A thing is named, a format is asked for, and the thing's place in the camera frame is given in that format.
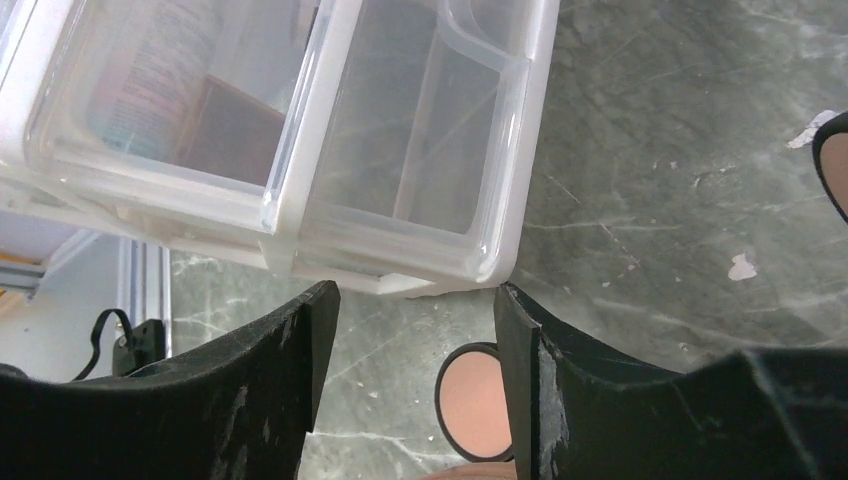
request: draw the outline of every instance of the storage container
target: storage container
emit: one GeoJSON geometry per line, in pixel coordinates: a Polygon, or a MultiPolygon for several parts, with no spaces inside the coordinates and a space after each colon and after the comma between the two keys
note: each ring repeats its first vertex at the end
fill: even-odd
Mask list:
{"type": "Polygon", "coordinates": [[[558,0],[16,4],[0,176],[375,294],[509,276],[558,0]]]}

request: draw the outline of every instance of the black strap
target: black strap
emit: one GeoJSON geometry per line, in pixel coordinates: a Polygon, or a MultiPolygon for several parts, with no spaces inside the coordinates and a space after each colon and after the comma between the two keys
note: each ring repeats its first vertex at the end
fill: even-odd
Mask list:
{"type": "Polygon", "coordinates": [[[97,366],[97,361],[100,360],[100,336],[103,334],[103,328],[106,326],[106,320],[109,320],[109,317],[113,313],[118,317],[118,321],[121,322],[121,327],[124,329],[124,337],[127,339],[127,349],[130,351],[133,350],[133,347],[135,346],[135,337],[133,337],[132,325],[130,325],[130,319],[127,317],[126,312],[119,308],[104,310],[103,313],[97,317],[97,321],[94,322],[94,327],[91,329],[91,347],[93,349],[91,352],[91,360],[88,361],[88,365],[82,369],[79,375],[74,377],[73,381],[84,380],[88,377],[91,371],[94,370],[94,367],[97,366]]]}

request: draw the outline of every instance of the clear plastic storage drawer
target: clear plastic storage drawer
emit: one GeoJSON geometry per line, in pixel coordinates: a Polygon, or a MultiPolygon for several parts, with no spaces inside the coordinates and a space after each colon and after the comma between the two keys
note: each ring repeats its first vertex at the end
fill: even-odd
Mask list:
{"type": "Polygon", "coordinates": [[[509,275],[558,0],[28,4],[0,159],[280,273],[374,293],[509,275]],[[48,61],[20,58],[45,39],[48,61]]]}

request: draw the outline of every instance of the gray marble floor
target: gray marble floor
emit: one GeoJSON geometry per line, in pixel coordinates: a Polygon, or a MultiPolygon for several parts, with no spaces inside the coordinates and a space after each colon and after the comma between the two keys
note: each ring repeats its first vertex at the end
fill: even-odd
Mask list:
{"type": "MultiPolygon", "coordinates": [[[[563,0],[513,281],[681,371],[748,345],[848,344],[848,226],[808,148],[787,145],[820,112],[848,109],[846,55],[845,2],[563,0]]],[[[178,351],[306,286],[173,258],[178,351]]],[[[447,352],[493,339],[492,300],[345,293],[301,478],[460,463],[432,386],[447,352]]]]}

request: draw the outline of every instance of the pink shoe sole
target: pink shoe sole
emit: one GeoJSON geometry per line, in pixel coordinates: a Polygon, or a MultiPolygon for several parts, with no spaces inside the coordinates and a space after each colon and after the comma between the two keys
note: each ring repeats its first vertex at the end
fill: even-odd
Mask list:
{"type": "Polygon", "coordinates": [[[434,473],[419,480],[517,480],[515,463],[472,463],[434,473]]]}

